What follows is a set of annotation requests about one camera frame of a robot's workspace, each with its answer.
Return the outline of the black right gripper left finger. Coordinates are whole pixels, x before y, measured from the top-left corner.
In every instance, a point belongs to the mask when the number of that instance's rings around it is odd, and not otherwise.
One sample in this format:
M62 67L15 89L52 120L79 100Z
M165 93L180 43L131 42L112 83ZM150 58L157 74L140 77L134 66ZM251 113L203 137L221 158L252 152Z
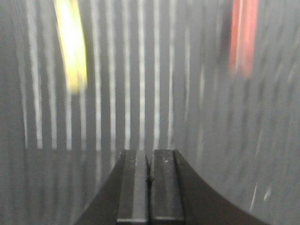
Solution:
M127 150L118 208L118 225L147 225L148 161L143 151Z

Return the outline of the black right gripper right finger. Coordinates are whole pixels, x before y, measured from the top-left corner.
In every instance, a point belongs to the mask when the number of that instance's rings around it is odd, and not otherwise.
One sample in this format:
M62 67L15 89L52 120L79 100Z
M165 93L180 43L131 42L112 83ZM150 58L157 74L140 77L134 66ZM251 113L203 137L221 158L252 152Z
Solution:
M150 177L150 219L152 224L183 225L185 217L172 150L154 150Z

